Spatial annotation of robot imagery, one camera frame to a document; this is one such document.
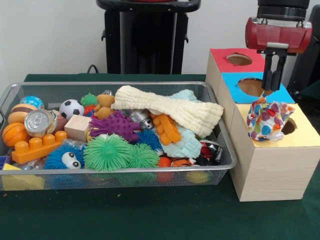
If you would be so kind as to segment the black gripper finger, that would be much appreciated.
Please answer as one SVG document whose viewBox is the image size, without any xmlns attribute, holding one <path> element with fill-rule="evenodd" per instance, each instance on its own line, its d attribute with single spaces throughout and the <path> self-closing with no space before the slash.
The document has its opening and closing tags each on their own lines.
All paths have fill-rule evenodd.
<svg viewBox="0 0 320 240">
<path fill-rule="evenodd" d="M 261 85 L 261 87 L 264 90 L 271 90 L 272 78 L 273 78 L 273 72 L 271 70 L 272 57 L 273 57 L 272 54 L 265 55 L 265 65 L 264 65 L 263 79 L 262 79 L 262 85 Z"/>
<path fill-rule="evenodd" d="M 286 60 L 287 60 L 286 55 L 279 55 L 276 70 L 272 74 L 272 83 L 271 83 L 272 91 L 278 91 L 280 89 Z"/>
</svg>

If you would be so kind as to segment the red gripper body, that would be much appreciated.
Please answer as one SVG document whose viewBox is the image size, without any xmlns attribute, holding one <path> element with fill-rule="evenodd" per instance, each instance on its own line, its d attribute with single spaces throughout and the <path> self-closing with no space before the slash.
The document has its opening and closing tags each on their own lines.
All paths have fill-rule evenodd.
<svg viewBox="0 0 320 240">
<path fill-rule="evenodd" d="M 309 21 L 289 21 L 250 17 L 245 26 L 245 44 L 249 49 L 284 49 L 288 54 L 302 54 L 313 33 Z"/>
</svg>

